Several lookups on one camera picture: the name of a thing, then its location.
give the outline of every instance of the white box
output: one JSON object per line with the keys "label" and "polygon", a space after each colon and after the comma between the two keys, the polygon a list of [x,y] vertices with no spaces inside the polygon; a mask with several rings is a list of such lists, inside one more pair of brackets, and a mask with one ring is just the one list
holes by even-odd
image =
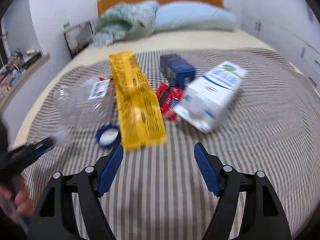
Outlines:
{"label": "white box", "polygon": [[217,128],[246,76],[246,70],[225,61],[189,83],[175,112],[202,132]]}

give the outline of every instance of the hand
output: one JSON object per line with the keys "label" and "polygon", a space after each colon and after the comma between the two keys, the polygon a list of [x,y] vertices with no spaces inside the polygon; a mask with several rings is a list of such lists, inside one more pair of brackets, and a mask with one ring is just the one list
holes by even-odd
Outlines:
{"label": "hand", "polygon": [[[17,207],[17,213],[20,216],[32,217],[35,208],[33,207],[32,202],[29,198],[29,192],[24,183],[24,178],[22,177],[19,180],[19,188],[20,191],[14,199],[14,204]],[[11,192],[8,191],[4,186],[0,186],[0,198],[10,200],[11,195]]]}

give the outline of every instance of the shelf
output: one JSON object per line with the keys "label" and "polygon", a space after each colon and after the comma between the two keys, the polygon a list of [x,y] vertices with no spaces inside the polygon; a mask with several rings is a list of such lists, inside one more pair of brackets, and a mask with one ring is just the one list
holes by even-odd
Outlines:
{"label": "shelf", "polygon": [[41,58],[39,58],[36,62],[34,62],[23,75],[15,82],[15,84],[10,87],[8,92],[5,94],[4,98],[0,101],[0,109],[4,108],[13,96],[19,91],[19,89],[23,86],[26,80],[34,73],[38,68],[47,63],[50,59],[50,53],[45,54]]}

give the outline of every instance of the pillow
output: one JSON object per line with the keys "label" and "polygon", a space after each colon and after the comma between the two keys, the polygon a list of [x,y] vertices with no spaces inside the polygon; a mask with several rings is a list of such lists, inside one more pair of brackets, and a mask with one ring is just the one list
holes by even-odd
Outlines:
{"label": "pillow", "polygon": [[141,6],[145,9],[151,10],[153,13],[156,13],[159,8],[159,3],[157,0],[145,0],[139,3],[132,3],[132,5]]}
{"label": "pillow", "polygon": [[202,2],[177,1],[159,7],[155,32],[177,29],[233,30],[236,25],[236,16],[222,8]]}

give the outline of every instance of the red snack wrapper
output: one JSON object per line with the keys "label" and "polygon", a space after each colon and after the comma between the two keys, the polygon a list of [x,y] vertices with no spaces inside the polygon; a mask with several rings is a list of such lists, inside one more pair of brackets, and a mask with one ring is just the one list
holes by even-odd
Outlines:
{"label": "red snack wrapper", "polygon": [[156,95],[159,101],[162,117],[169,120],[176,120],[177,115],[173,111],[174,106],[182,97],[183,89],[160,83]]}

